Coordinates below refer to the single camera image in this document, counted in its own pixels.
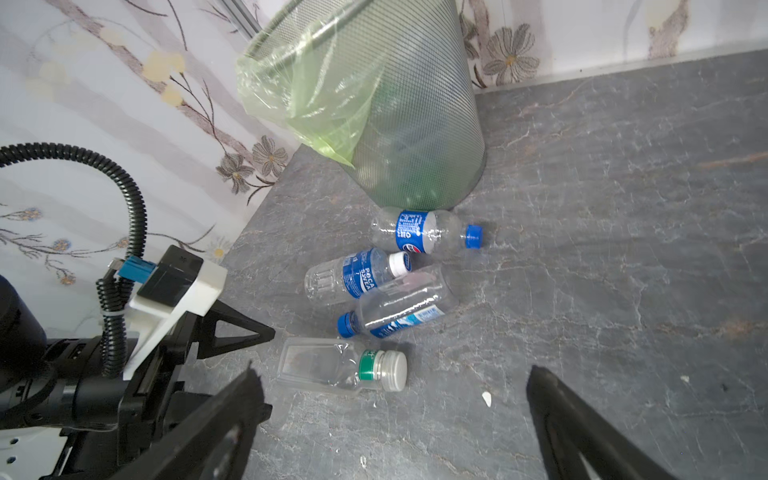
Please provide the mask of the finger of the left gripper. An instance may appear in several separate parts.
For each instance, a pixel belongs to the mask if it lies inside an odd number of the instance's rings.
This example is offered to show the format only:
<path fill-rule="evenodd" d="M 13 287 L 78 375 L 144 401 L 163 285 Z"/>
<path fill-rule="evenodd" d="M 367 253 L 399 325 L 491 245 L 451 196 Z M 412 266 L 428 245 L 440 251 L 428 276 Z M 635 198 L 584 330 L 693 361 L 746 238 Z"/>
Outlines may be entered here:
<path fill-rule="evenodd" d="M 271 342 L 275 330 L 217 300 L 196 321 L 197 358 L 208 359 Z"/>

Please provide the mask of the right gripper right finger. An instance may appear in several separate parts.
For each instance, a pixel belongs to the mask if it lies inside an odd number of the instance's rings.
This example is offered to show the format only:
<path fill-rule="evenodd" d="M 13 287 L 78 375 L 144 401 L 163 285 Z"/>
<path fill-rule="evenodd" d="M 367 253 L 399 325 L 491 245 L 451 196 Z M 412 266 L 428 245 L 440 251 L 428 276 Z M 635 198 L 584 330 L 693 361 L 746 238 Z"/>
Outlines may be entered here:
<path fill-rule="evenodd" d="M 550 479 L 671 479 L 560 378 L 534 365 L 526 396 Z"/>

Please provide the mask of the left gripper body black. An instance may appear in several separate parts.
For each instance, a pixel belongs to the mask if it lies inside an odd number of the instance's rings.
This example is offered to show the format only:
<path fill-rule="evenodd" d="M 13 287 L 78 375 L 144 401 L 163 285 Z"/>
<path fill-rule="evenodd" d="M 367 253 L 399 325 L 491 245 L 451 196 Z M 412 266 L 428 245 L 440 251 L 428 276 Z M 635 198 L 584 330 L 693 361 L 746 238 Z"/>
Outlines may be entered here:
<path fill-rule="evenodd" d="M 174 327 L 129 380 L 101 375 L 98 337 L 48 342 L 44 360 L 57 378 L 35 424 L 65 439 L 48 479 L 107 479 L 162 438 L 193 327 L 192 320 Z"/>

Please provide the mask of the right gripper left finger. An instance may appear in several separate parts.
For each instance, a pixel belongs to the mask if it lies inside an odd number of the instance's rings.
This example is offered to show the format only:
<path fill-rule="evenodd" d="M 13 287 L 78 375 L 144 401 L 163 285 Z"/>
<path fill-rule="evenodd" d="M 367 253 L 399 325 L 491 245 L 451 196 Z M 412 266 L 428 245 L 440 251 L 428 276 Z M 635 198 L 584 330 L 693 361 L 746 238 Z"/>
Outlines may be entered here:
<path fill-rule="evenodd" d="M 259 424 L 271 415 L 249 367 L 114 479 L 241 479 Z"/>

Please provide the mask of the clear bottle green ring grey cap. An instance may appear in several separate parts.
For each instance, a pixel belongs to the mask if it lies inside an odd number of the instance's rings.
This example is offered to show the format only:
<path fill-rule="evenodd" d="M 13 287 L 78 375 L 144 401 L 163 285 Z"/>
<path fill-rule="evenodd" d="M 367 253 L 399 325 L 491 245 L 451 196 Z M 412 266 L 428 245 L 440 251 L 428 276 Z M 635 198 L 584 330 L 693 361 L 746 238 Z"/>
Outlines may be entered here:
<path fill-rule="evenodd" d="M 368 349 L 346 339 L 290 338 L 276 381 L 297 390 L 352 395 L 362 390 L 401 392 L 407 376 L 407 357 L 399 351 Z"/>

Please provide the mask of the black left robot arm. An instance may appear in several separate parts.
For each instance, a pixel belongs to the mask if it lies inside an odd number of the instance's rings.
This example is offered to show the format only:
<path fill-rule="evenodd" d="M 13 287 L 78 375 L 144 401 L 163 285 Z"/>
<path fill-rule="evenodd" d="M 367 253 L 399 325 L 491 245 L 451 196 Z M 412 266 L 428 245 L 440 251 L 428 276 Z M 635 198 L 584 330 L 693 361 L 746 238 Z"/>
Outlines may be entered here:
<path fill-rule="evenodd" d="M 190 355 L 267 343 L 274 330 L 222 302 L 227 273 L 189 247 L 145 259 L 133 178 L 78 146 L 5 146 L 1 163 L 69 161 L 108 177 L 128 232 L 94 287 L 58 293 L 20 267 L 1 280 L 1 475 L 5 479 L 239 479 L 272 413 L 247 369 L 217 394 L 180 379 Z"/>

